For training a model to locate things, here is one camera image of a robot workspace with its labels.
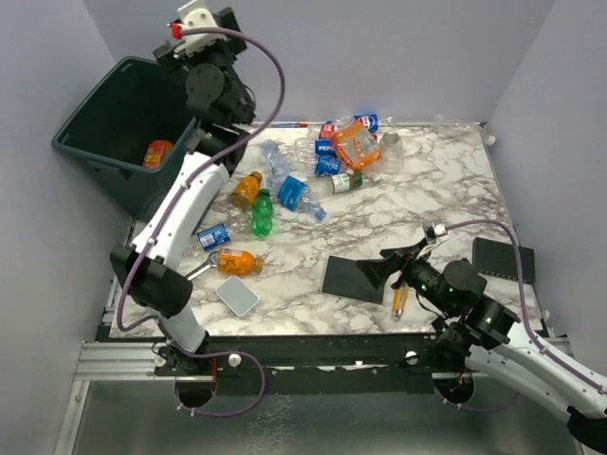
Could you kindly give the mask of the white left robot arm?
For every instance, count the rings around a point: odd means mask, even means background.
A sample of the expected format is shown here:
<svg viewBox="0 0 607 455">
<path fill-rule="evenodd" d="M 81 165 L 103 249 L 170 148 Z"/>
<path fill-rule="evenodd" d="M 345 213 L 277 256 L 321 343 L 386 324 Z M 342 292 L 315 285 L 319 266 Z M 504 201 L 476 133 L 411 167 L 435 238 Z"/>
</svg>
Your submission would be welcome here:
<svg viewBox="0 0 607 455">
<path fill-rule="evenodd" d="M 189 1 L 170 24 L 176 41 L 154 52 L 157 62 L 185 83 L 186 109 L 194 117 L 190 148 L 159 208 L 129 246 L 116 246 L 110 263 L 121 294 L 116 323 L 122 332 L 123 310 L 132 299 L 145 308 L 168 339 L 180 345 L 176 362 L 185 372 L 203 372 L 210 352 L 207 335 L 190 305 L 192 282 L 178 273 L 184 247 L 215 196 L 230 178 L 225 160 L 246 148 L 255 100 L 234 69 L 247 47 L 232 9 L 211 12 L 203 1 Z"/>
</svg>

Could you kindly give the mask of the large orange label bottle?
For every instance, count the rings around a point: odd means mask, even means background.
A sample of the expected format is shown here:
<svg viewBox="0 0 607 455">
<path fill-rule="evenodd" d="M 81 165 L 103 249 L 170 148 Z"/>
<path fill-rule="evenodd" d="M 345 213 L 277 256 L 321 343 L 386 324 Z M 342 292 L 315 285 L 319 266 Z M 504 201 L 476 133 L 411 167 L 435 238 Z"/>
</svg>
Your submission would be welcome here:
<svg viewBox="0 0 607 455">
<path fill-rule="evenodd" d="M 142 166 L 146 169 L 158 168 L 173 147 L 174 144 L 168 140 L 159 139 L 152 141 L 147 148 Z"/>
</svg>

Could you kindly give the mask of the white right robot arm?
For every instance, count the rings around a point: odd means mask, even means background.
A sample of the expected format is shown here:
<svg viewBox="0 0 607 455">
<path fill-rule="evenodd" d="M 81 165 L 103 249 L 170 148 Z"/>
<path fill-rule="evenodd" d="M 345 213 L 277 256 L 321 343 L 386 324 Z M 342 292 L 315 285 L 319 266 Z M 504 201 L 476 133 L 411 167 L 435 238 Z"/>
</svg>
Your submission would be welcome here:
<svg viewBox="0 0 607 455">
<path fill-rule="evenodd" d="M 485 293 L 487 281 L 466 260 L 442 270 L 428 261 L 426 242 L 383 250 L 358 269 L 380 288 L 412 288 L 450 320 L 435 358 L 445 370 L 465 366 L 534 399 L 562 419 L 568 432 L 594 451 L 606 451 L 606 378 L 527 329 L 517 314 Z"/>
</svg>

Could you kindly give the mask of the big orange bottle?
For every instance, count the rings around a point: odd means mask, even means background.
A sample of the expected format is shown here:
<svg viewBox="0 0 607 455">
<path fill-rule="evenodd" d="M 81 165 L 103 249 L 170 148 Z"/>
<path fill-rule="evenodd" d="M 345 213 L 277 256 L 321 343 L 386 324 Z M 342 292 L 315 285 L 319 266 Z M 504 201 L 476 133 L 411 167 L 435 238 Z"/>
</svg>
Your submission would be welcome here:
<svg viewBox="0 0 607 455">
<path fill-rule="evenodd" d="M 355 172 L 370 170 L 381 159 L 376 139 L 358 119 L 337 128 L 329 140 L 337 158 Z"/>
</svg>

